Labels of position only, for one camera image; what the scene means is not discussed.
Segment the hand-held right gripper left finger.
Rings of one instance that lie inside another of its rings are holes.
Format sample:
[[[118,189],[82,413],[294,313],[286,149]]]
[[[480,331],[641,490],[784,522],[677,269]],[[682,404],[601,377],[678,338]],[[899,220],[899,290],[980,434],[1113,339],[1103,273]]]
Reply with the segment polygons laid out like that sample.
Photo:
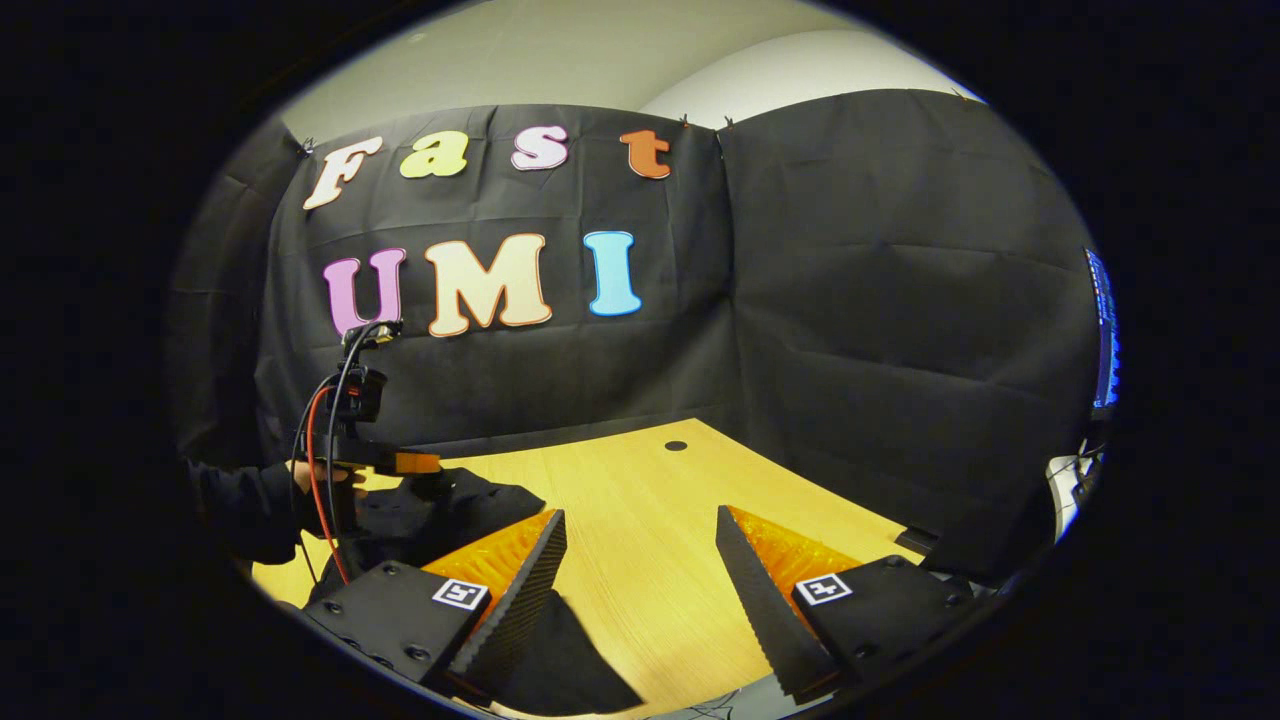
[[[564,511],[547,510],[422,568],[381,562],[301,612],[403,682],[484,697],[525,655],[566,550]]]

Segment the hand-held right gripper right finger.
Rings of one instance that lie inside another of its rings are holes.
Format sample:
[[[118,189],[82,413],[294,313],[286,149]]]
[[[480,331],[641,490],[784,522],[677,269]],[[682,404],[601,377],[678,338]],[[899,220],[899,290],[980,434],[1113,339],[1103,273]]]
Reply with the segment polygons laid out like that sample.
[[[882,682],[977,607],[972,588],[891,553],[861,561],[730,505],[716,547],[781,691],[797,701]]]

